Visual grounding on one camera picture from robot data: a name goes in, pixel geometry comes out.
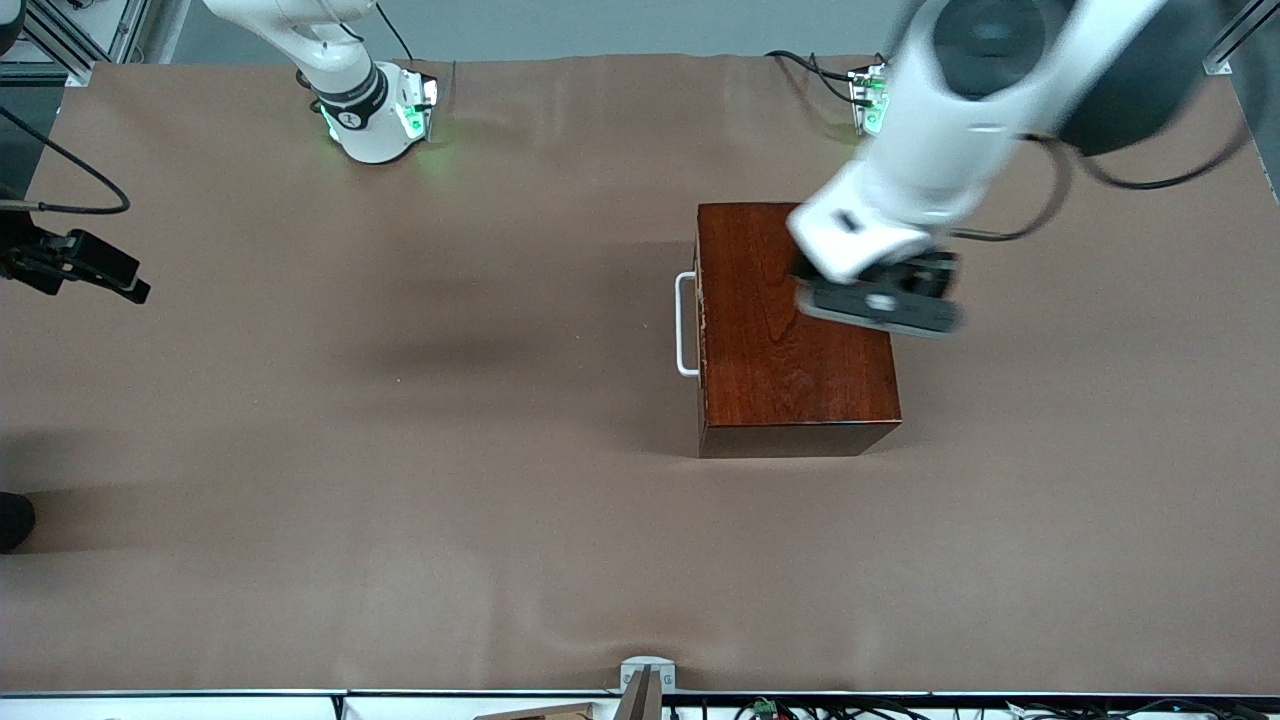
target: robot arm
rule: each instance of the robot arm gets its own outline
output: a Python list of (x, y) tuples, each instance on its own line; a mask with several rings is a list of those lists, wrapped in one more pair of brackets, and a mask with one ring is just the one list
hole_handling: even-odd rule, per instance
[(205, 0), (284, 53), (320, 99), (329, 135), (361, 163), (387, 163), (430, 135), (435, 78), (375, 63), (346, 23), (374, 0)]
[[(951, 332), (957, 313), (937, 278), (950, 278), (955, 256), (937, 246), (978, 206), (1019, 138), (1071, 136), (1096, 154), (1155, 133), (1194, 86), (1212, 26), (1197, 0), (924, 3), (890, 67), (881, 132), (788, 219), (815, 270), (801, 278), (800, 309), (911, 334)], [(1179, 61), (1190, 72), (1169, 69)], [(1116, 69), (1142, 92), (1120, 95)], [(1174, 77), (1143, 86), (1156, 72)], [(1096, 111), (1100, 96), (1114, 118)], [(1161, 111), (1143, 123), (1126, 118), (1132, 106)], [(1125, 131), (1133, 137), (1116, 140)]]

